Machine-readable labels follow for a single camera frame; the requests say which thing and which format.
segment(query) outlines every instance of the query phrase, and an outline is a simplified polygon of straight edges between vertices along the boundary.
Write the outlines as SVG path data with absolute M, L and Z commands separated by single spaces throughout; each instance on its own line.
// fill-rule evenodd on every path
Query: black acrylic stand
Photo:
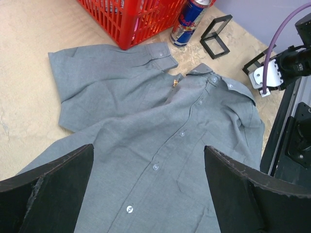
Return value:
M 228 24 L 228 22 L 232 19 L 232 15 L 227 15 L 227 16 L 223 16 L 223 17 L 219 17 L 219 18 L 215 18 L 213 19 L 213 21 L 211 22 L 211 24 L 208 26 L 208 28 L 206 29 L 206 31 L 202 34 L 201 36 L 201 40 L 200 43 L 202 44 L 202 46 L 205 48 L 205 50 L 208 52 L 208 54 L 210 55 L 210 57 L 212 59 L 216 59 L 218 57 L 224 56 L 228 53 L 230 53 L 230 50 L 228 49 L 228 47 L 224 44 L 224 42 L 222 41 L 222 39 L 218 36 L 219 33 L 224 29 L 224 27 Z M 222 25 L 218 28 L 218 30 L 215 30 L 215 32 L 211 32 L 211 30 L 213 29 L 213 27 L 216 25 L 216 23 L 220 23 L 223 22 Z M 212 40 L 215 39 L 218 44 L 222 47 L 222 49 L 224 50 L 223 52 L 220 52 L 218 54 L 215 54 L 212 49 L 207 45 L 206 41 L 208 40 Z
M 248 63 L 246 63 L 244 65 L 243 68 L 243 72 L 248 75 L 250 72 L 253 72 L 253 70 L 248 70 L 248 68 L 250 68 L 252 65 L 255 65 L 257 68 L 261 67 L 262 64 L 258 61 L 260 58 L 262 58 L 264 55 L 267 54 L 268 49 L 266 49 L 265 51 L 263 51 L 262 53 L 260 53 L 258 56 L 256 56 L 255 58 L 253 58 L 252 60 L 250 60 Z

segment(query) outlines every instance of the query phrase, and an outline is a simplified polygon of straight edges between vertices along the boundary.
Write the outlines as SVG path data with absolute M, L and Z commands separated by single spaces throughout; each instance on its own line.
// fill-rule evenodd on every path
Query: gray shirt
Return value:
M 204 64 L 186 77 L 166 73 L 177 62 L 165 43 L 80 47 L 49 58 L 59 124 L 75 133 L 23 171 L 94 145 L 75 232 L 219 232 L 203 150 L 214 146 L 259 169 L 264 124 L 247 87 Z

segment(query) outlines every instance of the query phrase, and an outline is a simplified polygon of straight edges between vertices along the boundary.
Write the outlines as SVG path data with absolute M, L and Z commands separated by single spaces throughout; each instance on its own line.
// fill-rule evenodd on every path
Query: wooden table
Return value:
M 231 50 L 229 54 L 212 60 L 199 42 L 210 22 L 223 15 L 211 7 L 185 48 L 176 48 L 169 42 L 171 30 L 145 43 L 169 43 L 179 62 L 171 74 L 185 74 L 205 63 L 215 72 L 252 89 L 242 67 L 266 48 L 264 44 L 234 21 L 220 35 Z M 0 180 L 3 180 L 14 176 L 51 143 L 70 134 L 57 124 L 60 100 L 48 52 L 114 42 L 75 0 L 0 0 L 0 22 Z M 274 92 L 262 98 L 256 90 L 252 91 L 266 125 L 265 145 L 283 93 Z

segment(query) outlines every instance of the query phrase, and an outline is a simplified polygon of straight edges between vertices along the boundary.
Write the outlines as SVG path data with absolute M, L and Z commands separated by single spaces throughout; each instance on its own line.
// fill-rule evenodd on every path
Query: red plastic crate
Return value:
M 187 0 L 77 1 L 126 50 L 172 27 Z

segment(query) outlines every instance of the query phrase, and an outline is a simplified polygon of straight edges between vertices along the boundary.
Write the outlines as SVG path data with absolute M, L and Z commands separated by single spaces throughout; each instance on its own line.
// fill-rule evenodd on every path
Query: energy drink can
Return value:
M 175 46 L 182 47 L 189 42 L 211 2 L 212 0 L 187 1 L 170 35 L 170 40 Z

